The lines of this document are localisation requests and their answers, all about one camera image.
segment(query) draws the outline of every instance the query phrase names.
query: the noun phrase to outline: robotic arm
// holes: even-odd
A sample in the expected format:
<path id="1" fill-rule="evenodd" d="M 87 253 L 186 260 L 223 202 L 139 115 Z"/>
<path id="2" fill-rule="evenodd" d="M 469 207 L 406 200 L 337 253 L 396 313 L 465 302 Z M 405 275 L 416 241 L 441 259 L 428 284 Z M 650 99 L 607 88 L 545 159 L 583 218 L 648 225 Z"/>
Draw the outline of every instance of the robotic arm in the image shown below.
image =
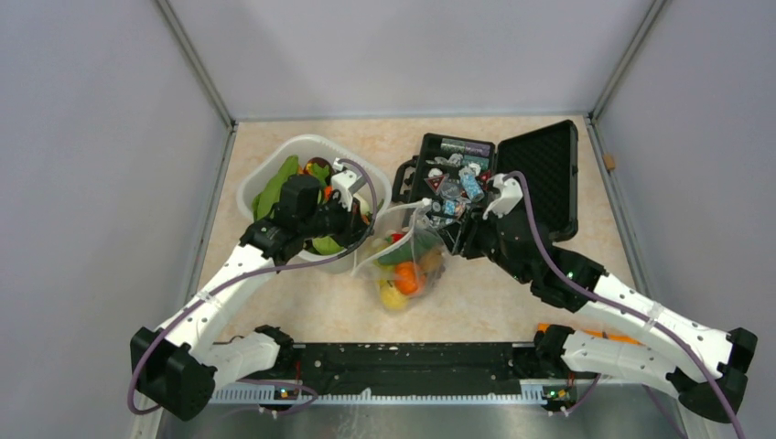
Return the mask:
<path id="1" fill-rule="evenodd" d="M 214 391 L 274 366 L 280 348 L 292 340 L 271 327 L 256 328 L 231 343 L 214 342 L 245 301 L 302 251 L 305 241 L 331 236 L 338 244 L 355 248 L 369 233 L 371 226 L 353 196 L 365 177 L 344 169 L 339 160 L 334 167 L 340 172 L 331 179 L 328 200 L 320 202 L 323 191 L 315 177 L 290 177 L 273 213 L 247 228 L 205 287 L 156 331 L 142 327 L 135 333 L 131 341 L 135 373 L 128 395 L 133 412 L 148 412 L 134 407 L 137 389 L 186 421 L 205 407 Z"/>
<path id="2" fill-rule="evenodd" d="M 699 325 L 634 291 L 589 258 L 554 247 L 546 228 L 533 218 L 530 199 L 523 198 L 515 177 L 497 175 L 493 187 L 498 195 L 484 212 L 473 210 L 464 219 L 459 235 L 464 242 L 455 246 L 459 253 L 468 259 L 487 257 L 518 282 L 530 283 L 533 295 L 543 302 L 596 318 L 641 342 L 621 343 L 550 326 L 534 340 L 546 369 L 557 377 L 566 377 L 569 371 L 597 372 L 640 382 L 707 419 L 729 422 L 708 377 L 737 412 L 757 345 L 754 334 L 743 328 L 725 332 Z"/>

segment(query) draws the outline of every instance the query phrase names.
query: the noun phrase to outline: orange strip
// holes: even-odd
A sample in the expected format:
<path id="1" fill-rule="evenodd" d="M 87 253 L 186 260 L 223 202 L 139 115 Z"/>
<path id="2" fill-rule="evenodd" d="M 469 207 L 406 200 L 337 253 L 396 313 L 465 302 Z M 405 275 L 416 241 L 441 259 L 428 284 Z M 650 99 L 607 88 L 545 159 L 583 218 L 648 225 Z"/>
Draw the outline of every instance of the orange strip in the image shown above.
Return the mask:
<path id="1" fill-rule="evenodd" d="M 539 324 L 539 332 L 546 332 L 546 330 L 547 330 L 547 328 L 549 326 L 550 326 L 550 324 L 548 324 L 548 323 L 540 323 Z M 604 337 L 603 333 L 601 333 L 601 332 L 588 331 L 586 329 L 583 329 L 583 331 L 585 332 L 585 334 L 589 334 L 589 335 L 591 335 L 593 337 L 601 337 L 601 338 Z M 614 340 L 614 341 L 620 341 L 622 343 L 631 343 L 632 345 L 640 345 L 641 344 L 638 341 L 634 340 L 633 338 L 626 337 L 626 336 L 612 336 L 612 335 L 607 334 L 607 338 L 610 339 L 610 340 Z"/>

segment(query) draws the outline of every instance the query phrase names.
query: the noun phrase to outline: case lid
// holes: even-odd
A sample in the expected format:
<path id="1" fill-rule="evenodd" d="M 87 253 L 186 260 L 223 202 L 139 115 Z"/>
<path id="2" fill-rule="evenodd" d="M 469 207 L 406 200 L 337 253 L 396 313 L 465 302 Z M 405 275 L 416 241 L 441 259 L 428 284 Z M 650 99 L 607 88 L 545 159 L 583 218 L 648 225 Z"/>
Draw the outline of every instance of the case lid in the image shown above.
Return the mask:
<path id="1" fill-rule="evenodd" d="M 528 179 L 537 221 L 550 240 L 577 234 L 577 127 L 566 120 L 504 140 L 496 151 L 496 171 L 521 171 Z"/>

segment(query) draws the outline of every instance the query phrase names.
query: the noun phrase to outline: gray floor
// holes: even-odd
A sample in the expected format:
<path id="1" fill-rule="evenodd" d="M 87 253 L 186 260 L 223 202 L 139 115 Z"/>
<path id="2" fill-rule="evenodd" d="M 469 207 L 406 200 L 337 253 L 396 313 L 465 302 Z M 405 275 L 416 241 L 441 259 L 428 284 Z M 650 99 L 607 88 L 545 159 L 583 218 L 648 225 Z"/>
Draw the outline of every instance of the gray floor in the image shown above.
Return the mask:
<path id="1" fill-rule="evenodd" d="M 669 410 L 675 405 L 662 398 Z M 536 406 L 313 406 L 273 421 L 250 407 L 213 405 L 183 423 L 165 415 L 169 438 L 585 438 L 676 437 L 641 386 L 604 384 L 568 418 Z"/>

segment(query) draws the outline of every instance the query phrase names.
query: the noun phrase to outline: red triangle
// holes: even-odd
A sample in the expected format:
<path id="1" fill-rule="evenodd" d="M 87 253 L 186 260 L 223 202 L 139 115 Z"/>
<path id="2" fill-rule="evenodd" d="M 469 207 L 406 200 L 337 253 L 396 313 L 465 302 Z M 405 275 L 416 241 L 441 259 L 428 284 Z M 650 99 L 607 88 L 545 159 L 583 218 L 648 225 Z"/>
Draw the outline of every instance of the red triangle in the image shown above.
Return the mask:
<path id="1" fill-rule="evenodd" d="M 436 176 L 436 177 L 429 177 L 426 179 L 426 183 L 431 187 L 431 190 L 434 191 L 435 194 L 439 193 L 439 187 L 442 186 L 442 183 L 447 179 L 447 174 Z"/>

